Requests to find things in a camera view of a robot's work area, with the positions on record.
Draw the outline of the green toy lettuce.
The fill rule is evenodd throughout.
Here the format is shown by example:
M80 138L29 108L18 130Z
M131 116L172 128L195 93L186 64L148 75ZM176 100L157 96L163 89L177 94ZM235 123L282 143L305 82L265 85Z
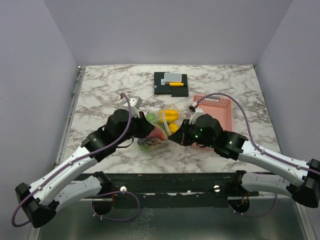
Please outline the green toy lettuce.
M151 123L151 124L156 124L158 122L158 118L157 116L152 113L152 112L149 112L146 116L145 116L146 120Z

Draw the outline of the red toy watermelon slice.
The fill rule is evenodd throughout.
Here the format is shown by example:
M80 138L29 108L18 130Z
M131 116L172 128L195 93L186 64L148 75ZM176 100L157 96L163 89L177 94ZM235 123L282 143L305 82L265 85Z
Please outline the red toy watermelon slice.
M151 138L157 138L161 141L167 140L167 132L159 125L154 124L154 129L150 132L150 134L147 136L148 139Z

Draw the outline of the yellow toy bell pepper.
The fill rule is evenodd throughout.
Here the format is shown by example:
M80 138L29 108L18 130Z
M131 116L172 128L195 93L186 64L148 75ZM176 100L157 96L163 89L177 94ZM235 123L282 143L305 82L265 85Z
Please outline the yellow toy bell pepper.
M166 121L167 123L175 122L179 119L179 112L173 109L159 110L158 111L158 121L163 123Z

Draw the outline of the clear polka dot zip bag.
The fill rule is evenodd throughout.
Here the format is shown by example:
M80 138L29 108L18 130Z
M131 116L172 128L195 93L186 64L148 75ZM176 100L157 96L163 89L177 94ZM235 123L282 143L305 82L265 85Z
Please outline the clear polka dot zip bag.
M166 145L168 137L180 128L184 119L183 112L174 104L148 112L145 117L154 126L154 130L147 137L137 139L138 147L144 152Z

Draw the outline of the pink perforated plastic basket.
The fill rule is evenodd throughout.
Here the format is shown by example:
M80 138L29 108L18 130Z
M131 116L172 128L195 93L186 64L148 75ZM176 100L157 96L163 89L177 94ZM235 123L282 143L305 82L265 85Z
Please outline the pink perforated plastic basket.
M198 104L198 109L202 109L204 114L208 114L217 119L226 131L233 131L233 102L231 99L215 95L205 98Z

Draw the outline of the yellow toy lemon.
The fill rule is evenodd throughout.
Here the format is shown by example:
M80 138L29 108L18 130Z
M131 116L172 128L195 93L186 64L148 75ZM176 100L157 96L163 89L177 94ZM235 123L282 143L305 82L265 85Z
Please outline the yellow toy lemon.
M170 133L174 134L179 129L179 126L176 123L172 122L171 124L168 125L168 128Z

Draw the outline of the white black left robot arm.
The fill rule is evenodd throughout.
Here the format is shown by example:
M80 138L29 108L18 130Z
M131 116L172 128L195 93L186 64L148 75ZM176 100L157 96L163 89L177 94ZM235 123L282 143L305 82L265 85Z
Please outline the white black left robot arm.
M20 183L15 188L18 208L23 209L34 228L40 228L71 203L91 196L106 197L114 187L101 171L75 185L70 183L113 154L123 142L146 138L154 129L143 112L132 116L126 109L117 109L106 124L90 133L62 164L31 184Z

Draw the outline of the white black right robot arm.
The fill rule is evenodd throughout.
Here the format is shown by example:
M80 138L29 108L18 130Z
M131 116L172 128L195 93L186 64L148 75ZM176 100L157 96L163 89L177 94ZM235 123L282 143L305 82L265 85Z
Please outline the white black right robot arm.
M181 146L203 145L220 157L253 164L269 172L266 177L245 172L242 178L231 181L229 189L236 196L246 191L264 191L289 196L308 208L320 205L319 160L294 159L262 148L239 133L224 130L208 114L183 120L168 139Z

